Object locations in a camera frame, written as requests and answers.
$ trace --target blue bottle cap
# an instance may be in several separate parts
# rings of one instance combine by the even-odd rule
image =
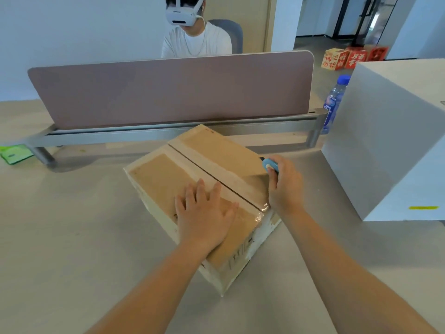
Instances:
[[[337,79],[337,84],[348,85],[351,75],[340,75]]]

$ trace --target man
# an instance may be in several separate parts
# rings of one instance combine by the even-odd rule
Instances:
[[[176,5],[176,0],[165,0],[167,6]],[[181,6],[193,8],[198,0],[181,0]],[[164,38],[161,58],[229,55],[232,53],[230,36],[223,29],[206,22],[204,0],[198,11],[200,16],[192,27],[175,27]]]
[[[303,207],[303,181],[291,161],[273,156],[269,202],[297,243],[338,333],[438,334],[405,300],[350,258]],[[185,201],[175,200],[180,244],[158,269],[106,314],[88,334],[162,334],[207,255],[225,238],[238,208],[223,215],[221,184],[210,197],[200,179]]]

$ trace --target beige desk surface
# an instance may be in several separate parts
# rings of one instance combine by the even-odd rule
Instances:
[[[304,139],[233,137],[240,143],[249,138],[257,144]],[[68,172],[52,172],[34,157],[15,166],[0,162],[2,333],[80,334],[174,248],[122,170],[160,144],[63,147],[56,158],[59,171]],[[285,155],[303,173],[309,213],[445,333],[444,225],[363,223],[319,148]],[[167,332],[326,334],[335,329],[281,224],[224,298],[197,274]]]
[[[323,104],[311,92],[309,112]],[[40,133],[53,123],[41,100],[0,102],[0,145],[22,144],[26,137]]]

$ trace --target water bottle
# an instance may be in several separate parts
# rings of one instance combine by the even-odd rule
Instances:
[[[343,98],[344,91],[348,86],[350,75],[340,75],[337,79],[337,85],[331,90],[324,103],[324,108],[328,111],[326,120],[321,130],[321,134],[327,134],[331,129],[332,122],[334,122],[335,115],[337,113],[338,106]]]

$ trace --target white vr headset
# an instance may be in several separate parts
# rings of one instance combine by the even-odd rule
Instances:
[[[168,6],[166,15],[167,20],[174,26],[186,26],[191,27],[196,22],[196,19],[200,16],[197,14],[204,0],[198,0],[197,4],[192,7],[181,7],[181,0],[176,0],[175,6]]]

